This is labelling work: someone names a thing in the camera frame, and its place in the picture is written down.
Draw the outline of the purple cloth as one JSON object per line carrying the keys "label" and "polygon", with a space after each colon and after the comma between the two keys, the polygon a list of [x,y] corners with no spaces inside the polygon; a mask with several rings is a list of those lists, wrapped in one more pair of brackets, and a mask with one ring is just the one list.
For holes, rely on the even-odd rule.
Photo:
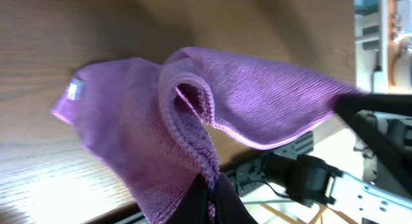
{"label": "purple cloth", "polygon": [[209,191],[220,161],[208,127],[254,149],[288,144],[333,115],[355,87],[282,62],[182,48],[76,72],[53,114],[123,179],[150,223],[165,223],[196,176]]}

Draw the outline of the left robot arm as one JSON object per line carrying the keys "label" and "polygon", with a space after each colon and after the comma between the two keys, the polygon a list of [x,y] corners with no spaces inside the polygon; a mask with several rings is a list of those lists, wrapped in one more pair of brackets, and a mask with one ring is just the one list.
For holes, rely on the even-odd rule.
{"label": "left robot arm", "polygon": [[[349,218],[375,223],[411,223],[411,200],[365,183],[328,165],[301,155],[295,160],[271,154],[264,158],[266,177],[285,187],[288,197],[302,205],[316,202]],[[169,223],[254,223],[254,218],[222,174],[214,192],[196,177]]]}

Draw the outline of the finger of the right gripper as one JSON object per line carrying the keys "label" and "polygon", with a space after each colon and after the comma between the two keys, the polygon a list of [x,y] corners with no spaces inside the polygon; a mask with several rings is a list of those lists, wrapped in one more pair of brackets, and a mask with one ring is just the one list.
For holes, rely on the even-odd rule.
{"label": "finger of the right gripper", "polygon": [[399,184],[411,194],[411,157],[404,154],[395,142],[383,135],[361,115],[343,115],[342,119],[376,154]]}
{"label": "finger of the right gripper", "polygon": [[411,95],[341,95],[334,107],[336,113],[356,113],[361,110],[411,116]]}

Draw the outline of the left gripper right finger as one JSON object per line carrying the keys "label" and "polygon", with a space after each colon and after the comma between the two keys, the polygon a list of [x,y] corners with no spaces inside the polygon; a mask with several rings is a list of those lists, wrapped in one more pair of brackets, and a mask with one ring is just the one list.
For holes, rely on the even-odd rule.
{"label": "left gripper right finger", "polygon": [[215,184],[214,202],[217,224],[257,224],[224,173],[219,175]]}

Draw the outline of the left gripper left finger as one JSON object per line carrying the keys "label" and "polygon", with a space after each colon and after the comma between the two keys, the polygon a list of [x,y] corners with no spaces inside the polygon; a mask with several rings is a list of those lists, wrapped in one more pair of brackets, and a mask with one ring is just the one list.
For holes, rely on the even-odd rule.
{"label": "left gripper left finger", "polygon": [[189,190],[166,224],[208,224],[209,189],[201,174],[194,178]]}

